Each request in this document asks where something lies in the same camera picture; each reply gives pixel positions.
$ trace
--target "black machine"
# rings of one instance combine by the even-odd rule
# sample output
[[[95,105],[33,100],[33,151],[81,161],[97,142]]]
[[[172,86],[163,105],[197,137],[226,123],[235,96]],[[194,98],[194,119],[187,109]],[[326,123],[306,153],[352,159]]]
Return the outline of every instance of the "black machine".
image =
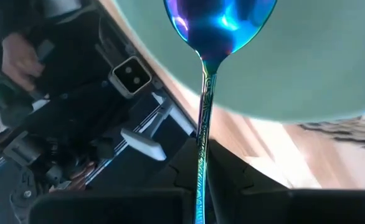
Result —
[[[92,69],[95,76],[77,76],[69,80],[73,85],[68,88],[48,91],[47,83],[57,84],[51,77],[56,73],[51,70],[51,60],[58,56],[59,46],[46,39],[32,41],[46,63],[46,80],[36,80],[37,91],[26,93],[0,73],[0,115],[9,128],[0,134],[0,163],[10,161],[22,170],[20,184],[11,196],[19,216],[24,216],[29,204],[50,186],[68,187],[70,175],[90,161],[95,161],[97,168],[89,181],[95,178],[126,147],[120,130],[117,136],[107,133],[115,132],[130,116],[142,118],[140,123],[129,124],[132,131],[143,129],[161,108],[145,114],[130,115],[130,111],[153,98],[151,93],[167,95],[128,39],[102,12],[101,6],[90,12],[99,18],[95,26],[99,37],[87,50],[94,55],[90,64],[76,62],[87,66],[78,71]],[[37,102],[44,106],[36,110],[33,105]]]

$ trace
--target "engraved pattern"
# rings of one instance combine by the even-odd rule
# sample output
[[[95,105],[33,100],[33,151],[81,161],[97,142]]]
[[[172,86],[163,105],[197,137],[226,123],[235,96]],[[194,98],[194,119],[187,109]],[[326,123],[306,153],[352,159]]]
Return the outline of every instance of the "engraved pattern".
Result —
[[[201,106],[199,112],[197,145],[199,148],[198,168],[197,168],[197,192],[196,192],[196,212],[195,223],[205,223],[205,186],[207,168],[207,143],[209,142],[209,128],[212,114],[214,86],[216,75],[203,73],[203,89],[201,96]]]

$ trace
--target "spoon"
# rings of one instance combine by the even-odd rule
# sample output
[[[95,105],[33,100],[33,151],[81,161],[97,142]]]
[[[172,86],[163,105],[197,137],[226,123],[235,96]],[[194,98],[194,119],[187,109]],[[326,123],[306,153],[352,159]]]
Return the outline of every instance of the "spoon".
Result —
[[[164,0],[173,27],[202,60],[195,223],[205,222],[207,143],[217,70],[224,59],[260,31],[276,3],[277,0]]]

